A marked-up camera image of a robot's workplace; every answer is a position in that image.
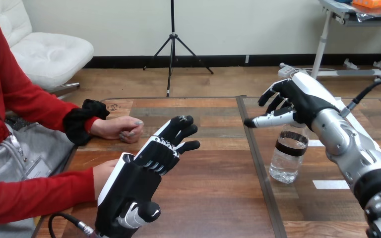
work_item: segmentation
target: person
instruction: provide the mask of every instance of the person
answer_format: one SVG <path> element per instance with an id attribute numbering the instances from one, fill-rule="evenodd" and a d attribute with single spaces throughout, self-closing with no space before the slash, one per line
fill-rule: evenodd
<path id="1" fill-rule="evenodd" d="M 5 109 L 34 123 L 14 130 L 4 122 Z M 79 108 L 33 85 L 0 28 L 0 238 L 31 237 L 34 217 L 98 198 L 117 160 L 85 171 L 52 173 L 64 165 L 74 145 L 93 136 L 139 140 L 141 120 L 105 120 L 107 115 L 100 102 L 86 100 Z"/>

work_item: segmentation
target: white chair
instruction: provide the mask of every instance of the white chair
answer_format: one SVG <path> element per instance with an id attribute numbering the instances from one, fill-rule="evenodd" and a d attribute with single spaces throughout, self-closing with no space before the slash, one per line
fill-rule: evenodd
<path id="1" fill-rule="evenodd" d="M 33 84 L 49 92 L 79 87 L 79 83 L 64 83 L 93 57 L 94 48 L 88 41 L 33 32 L 22 0 L 0 0 L 0 27 L 19 66 Z"/>

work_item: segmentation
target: silver robotic arm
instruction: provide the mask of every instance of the silver robotic arm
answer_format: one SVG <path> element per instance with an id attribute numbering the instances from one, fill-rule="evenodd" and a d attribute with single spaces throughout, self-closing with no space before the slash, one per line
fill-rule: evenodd
<path id="1" fill-rule="evenodd" d="M 381 150 L 357 132 L 336 107 L 334 97 L 316 80 L 296 73 L 292 80 L 274 83 L 259 99 L 264 106 L 277 93 L 266 114 L 246 119 L 248 127 L 267 127 L 296 121 L 306 124 L 337 164 L 369 224 L 369 238 L 381 238 Z M 276 107 L 284 101 L 279 109 Z"/>

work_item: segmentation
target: woman's left hand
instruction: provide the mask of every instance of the woman's left hand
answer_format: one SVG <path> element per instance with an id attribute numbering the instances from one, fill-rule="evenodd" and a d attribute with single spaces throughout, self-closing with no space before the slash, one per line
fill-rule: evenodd
<path id="1" fill-rule="evenodd" d="M 90 133 L 107 140 L 120 139 L 125 143 L 135 143 L 142 135 L 144 123 L 136 118 L 124 116 L 110 120 L 97 119 Z"/>

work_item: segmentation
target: bottle label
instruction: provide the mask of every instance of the bottle label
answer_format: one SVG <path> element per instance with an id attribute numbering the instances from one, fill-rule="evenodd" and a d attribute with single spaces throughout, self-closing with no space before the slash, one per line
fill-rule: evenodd
<path id="1" fill-rule="evenodd" d="M 309 142 L 309 140 L 305 136 L 300 135 L 300 134 L 295 133 L 295 132 L 292 132 L 292 131 L 283 131 L 280 133 L 280 137 L 281 138 L 290 138 L 293 140 L 300 141 L 303 144 L 305 144 L 306 147 L 304 147 L 302 149 L 291 148 L 291 147 L 288 147 L 288 146 L 281 144 L 277 140 L 277 142 L 275 143 L 275 148 L 277 148 L 277 150 L 283 152 L 284 154 L 291 155 L 294 157 L 299 157 L 299 156 L 302 156 L 305 154 L 305 152 L 308 148 L 307 144 Z"/>

